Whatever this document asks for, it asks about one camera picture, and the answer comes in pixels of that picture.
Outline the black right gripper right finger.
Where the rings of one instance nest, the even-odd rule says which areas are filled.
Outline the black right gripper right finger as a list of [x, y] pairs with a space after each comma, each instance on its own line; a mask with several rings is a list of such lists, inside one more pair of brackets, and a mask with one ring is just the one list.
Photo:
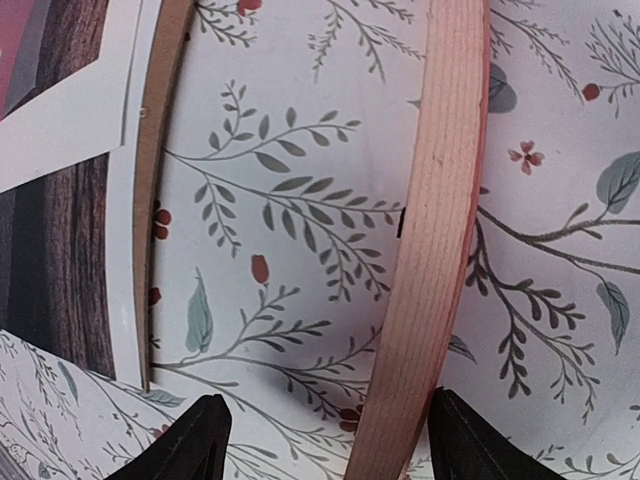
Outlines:
[[436, 480], [556, 480], [451, 389], [437, 388], [427, 418]]

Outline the red wooden picture frame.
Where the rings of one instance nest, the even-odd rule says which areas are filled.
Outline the red wooden picture frame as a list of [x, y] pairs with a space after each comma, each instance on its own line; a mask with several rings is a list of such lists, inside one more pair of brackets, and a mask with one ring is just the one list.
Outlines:
[[488, 120], [483, 0], [433, 1], [408, 200], [372, 377], [345, 476], [398, 479], [448, 349], [472, 239]]

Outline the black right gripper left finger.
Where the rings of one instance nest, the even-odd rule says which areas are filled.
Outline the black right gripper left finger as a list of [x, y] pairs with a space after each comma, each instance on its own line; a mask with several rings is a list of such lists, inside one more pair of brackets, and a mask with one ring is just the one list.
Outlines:
[[219, 394], [200, 397], [109, 480], [222, 480], [231, 413]]

